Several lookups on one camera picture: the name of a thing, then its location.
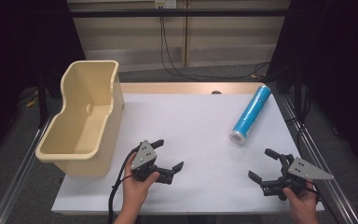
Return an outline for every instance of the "electrical cable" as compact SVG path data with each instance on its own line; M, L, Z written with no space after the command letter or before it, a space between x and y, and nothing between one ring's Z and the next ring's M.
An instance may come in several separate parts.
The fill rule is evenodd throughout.
M164 143L164 140L158 140L154 143L151 143L151 147L152 148L157 148L162 146L162 144ZM118 172L118 176L117 176L117 180L114 186L112 186L112 192L109 195L109 201L108 201L108 210L109 210L109 218L108 218L108 224L112 224L113 222L113 199L115 198L116 192L118 187L120 186L121 182L123 182L125 179L133 176L133 175L127 175L124 178L120 179L123 171L126 167L126 164L130 158L130 156L134 153L134 152L138 152L139 148L140 148L141 144L139 144L138 147L134 148L133 150L130 151L130 153L127 155L126 159L124 160L123 164L121 165L120 171Z
M160 17L160 30L161 30L161 61L162 61L162 65L164 67L164 69L170 73L171 75L174 75L174 76L179 76L179 77L187 77L187 78L190 78L192 80L195 80L195 81L198 81L198 82L201 82L201 80L199 79L196 79L195 77L211 77L211 78L222 78L222 79L238 79L238 78L243 78L243 77L249 77L251 75L255 75L256 76L256 73L257 71L259 71L260 69L262 69L266 64L269 64L269 62L263 62L263 63L257 63L255 65L255 70L254 72L252 73L249 73L249 74L246 74L246 75L243 75L243 76L238 76L238 77L217 77L217 76L205 76L205 75L185 75L185 74L182 74L181 72L179 72L175 66L173 65L172 63L172 59L171 59L171 55L169 53L169 50L168 50L168 43L167 43L167 37L166 37L166 34L165 34L165 22L164 22L164 18L163 17ZM165 63L164 63L164 60L163 60L163 56L162 56L162 52L163 52L163 42L165 43L165 49L166 49L166 52L168 54L168 59L170 61L170 65L171 67L173 68L173 70L176 72L173 73L171 71L168 70L168 68L165 66Z
M297 132L297 140L296 140L296 144L297 144L297 148L298 148L298 153L300 154L300 157L303 158L303 155L300 151L300 144L299 144L299 140L300 140L300 134L302 133L303 128L305 127L305 119L307 114L310 112L310 91L308 89L306 89L305 92L305 97L304 97L304 105L302 107L301 110L301 115L300 115L300 119L299 118L293 118L293 119L289 119L286 120L286 123L289 122L298 122L299 123L299 128L298 128L298 132ZM337 216L333 213L332 208L330 207L330 205L328 203L326 203L326 199L323 196L323 194L321 193L318 185L315 182L310 182L315 188L316 190L312 190L312 192L316 193L318 198L318 201L321 201L323 203L323 205L327 208L327 210L330 212L330 214L332 215L333 219L335 220L336 223L340 223Z
M112 192L109 195L109 202L108 202L108 209L109 209L108 224L112 224L112 222L113 222L113 199L115 198L116 191L117 191L118 187L120 186L121 182L124 181L124 179L132 176L132 175L128 175L128 176L124 177L123 179L120 179L121 175L123 174L124 168L126 167L127 161L129 160L130 156L132 155L132 153L137 152L138 149L139 149L139 147L134 148L127 155L126 159L124 160L123 164L121 165L120 172L118 173L118 177L116 180L116 184L112 187Z

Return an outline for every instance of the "metal frame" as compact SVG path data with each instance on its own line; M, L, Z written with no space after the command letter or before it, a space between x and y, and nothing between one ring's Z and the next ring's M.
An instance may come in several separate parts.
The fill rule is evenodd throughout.
M283 104L284 104L287 112L290 115L290 118L295 120L294 124L296 125L296 129L299 132L301 131L300 132L301 140L303 141L304 145L306 146L308 153L312 157L314 165L316 165L317 167L326 171L327 173L332 174L330 169L327 166L327 163L325 162L324 158L322 157L322 154L319 151L319 148L316 146L315 142L313 141L312 137L310 136L308 129L306 128L305 125L301 125L297 121L295 106L293 105L292 101L289 99L288 96L283 96L282 100L283 100ZM358 223L358 217L354 213L354 210L351 206L350 201L348 200L344 191L339 186L336 179L325 180L324 183L327 186L327 189L330 192L330 195L332 196L334 202L336 203L336 206L337 206L339 212L341 213L342 217L344 218L345 222L351 223L351 224Z

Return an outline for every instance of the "black cable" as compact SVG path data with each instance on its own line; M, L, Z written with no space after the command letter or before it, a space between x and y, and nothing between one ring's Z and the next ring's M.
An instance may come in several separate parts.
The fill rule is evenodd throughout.
M112 224L112 222L113 222L113 199L115 198L116 191L117 191L118 187L120 186L121 182L124 179L126 179L126 178L131 176L131 175L126 176L122 180L120 180L121 175L123 174L124 168L126 167L127 161L129 160L130 156L132 155L132 153L138 151L138 149L139 149L139 147L134 148L127 155L126 159L124 160L123 164L121 165L120 172L118 173L118 177L117 177L117 180L116 180L116 184L112 187L112 192L109 195L109 202L108 202L108 209L109 209L108 224Z
M333 219L336 221L336 223L340 223L338 220L338 217L333 213L333 209L330 207L330 205L327 203L327 200L325 199L325 197L322 195L321 191L319 190L318 186L316 184L313 185L316 190L319 192L319 196L321 197L321 202L322 204L327 207L327 210L330 212L331 216L333 217Z
M159 18L159 23L160 23L160 27L161 27L161 62L162 62L162 66L164 67L164 69L171 75L174 75L174 76L178 76L178 77L187 77L187 78L190 78L192 80L195 80L195 81L198 81L200 82L200 80L196 79L196 78L193 78L193 77L189 77L189 76L185 76L183 74L181 74L174 66L173 66L173 63L172 63L172 60L171 60L171 55L170 55L170 52L168 51L168 44L167 44L167 38L165 36L165 25L164 25L164 18L163 17L160 17ZM172 68L178 73L178 74L175 74L175 73L172 73L170 70L168 70L168 68L165 66L165 63L164 63L164 58L162 56L162 49L163 49L163 43L165 42L165 49L168 53L168 58L170 60L170 63L171 63L171 66Z
M112 186L112 192L109 195L109 202L108 202L108 210L109 210L108 224L112 224L112 222L113 222L113 199L115 198L116 191L117 191L118 187L120 186L121 182L123 182L125 179L132 176L132 175L128 175L128 176L120 179L123 174L124 168L126 167L127 161L129 160L130 156L134 152L137 152L139 150L139 147L141 146L141 144L139 144L138 147L131 150L130 153L127 155L126 159L124 160L123 164L121 165L120 172L118 173L118 177L116 180L116 184L114 186ZM150 145L152 146L152 148L157 148L157 147L162 146L163 144L164 144L164 140L160 139L154 143L151 143Z
M179 76L179 77L187 77L187 78L190 78L192 80L195 80L195 81L198 81L198 82L201 82L201 80L199 79L196 79L195 77L212 77L212 78L223 78L223 79L237 79L237 78L243 78L243 77L249 77L253 74L256 75L257 71L260 70L261 68L263 68L266 64L269 64L269 62L264 62L264 63L257 63L255 65L255 70L254 72L252 73L249 73L249 74L246 74L246 75L243 75L243 76L238 76L238 77L217 77L217 76L205 76L205 75L191 75L191 74L188 74L188 75L185 75L185 74L182 74L181 72L179 72L175 66L173 65L172 63L172 59L171 59L171 55L168 51L168 43L167 43L167 38L166 38L166 35L165 35L165 23L164 23L164 18L163 17L160 17L160 26L161 26L161 61L162 61L162 66L164 67L164 69L170 73L171 75L174 75L174 76ZM166 49L166 52L168 54L168 59L170 61L170 64L171 64L171 67L173 68L173 70L177 73L172 73L171 71L169 71L167 69L167 67L165 66L165 63L164 63L164 60L163 60L163 57L162 57L162 48L163 48L163 42L165 43L165 49Z

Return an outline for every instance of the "gray floor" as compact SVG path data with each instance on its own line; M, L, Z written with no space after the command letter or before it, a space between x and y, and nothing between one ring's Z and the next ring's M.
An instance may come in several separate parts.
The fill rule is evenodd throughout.
M252 74L253 65L232 65L214 67L195 67L178 69L183 74L219 77L193 77L199 81L257 81L256 77L228 78ZM257 74L262 76L266 69ZM149 81L194 81L184 76L174 76L165 70L137 71L119 73L122 82L149 82ZM283 117L290 119L282 103L282 95L276 92L275 83L268 84L272 89ZM288 93L293 97L293 90ZM58 104L58 100L48 98L49 108ZM19 110L12 126L0 142L0 201L4 196L11 180L21 166L22 160L32 144L37 132L39 114L37 104L31 107L19 106ZM311 103L310 112L306 117L306 126L320 149L330 170L336 177L338 184L348 197L355 214L358 216L358 160L353 156L351 148L345 139L335 135L334 125L330 122L317 103ZM297 131L294 125L288 125L294 140L297 140ZM300 145L300 150L307 158L307 151ZM14 203L7 223L106 223L107 216L71 217L55 214L50 211L55 196L60 187L63 173L53 164L41 163L33 160L32 169L27 175L21 192ZM327 204L334 214L345 223L340 216L333 199L328 196L324 183L320 184L321 191ZM318 214L321 223L335 223L333 216L324 211ZM196 223L292 223L289 214L274 214L263 216L218 216L218 217L192 217L199 218ZM184 217L141 217L141 223L187 223Z

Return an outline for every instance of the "metal rail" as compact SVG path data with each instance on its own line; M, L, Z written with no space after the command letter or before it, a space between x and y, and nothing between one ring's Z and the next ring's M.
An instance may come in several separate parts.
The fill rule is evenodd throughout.
M296 117L296 113L292 101L287 96L283 96L282 100L291 119L294 119ZM327 163L324 161L324 158L322 157L319 148L317 148L315 142L310 136L310 133L308 132L308 129L305 127L305 125L301 125L298 121L295 122L295 125L298 131L301 130L300 137L304 145L306 146L307 151L312 157L314 165L325 170L327 173L332 174L327 166ZM344 218L345 222L348 224L358 223L358 217L354 213L350 201L348 200L345 193L342 191L336 179L325 180L324 183L327 186L327 189L329 190L330 195L332 196L334 202L336 203L336 206L339 212L341 213L342 217Z
M36 135L34 137L34 140L30 147L28 148L27 154L25 155L25 158L22 160L21 166L19 170L17 171L16 175L14 176L13 180L11 181L10 186L7 189L7 192L5 193L4 197L0 201L0 224L4 224L7 221L7 218L10 215L11 209L14 206L14 203L16 202L17 198L19 197L19 194L21 192L21 188L24 185L25 180L27 179L27 176L31 170L32 164L34 162L34 151L37 148L37 145L39 144L40 140L42 139L43 134L46 132L46 129L48 128L48 125L50 124L53 115L58 111L59 109L59 103L57 103L50 115L48 116L47 121L45 124L39 128L36 132Z

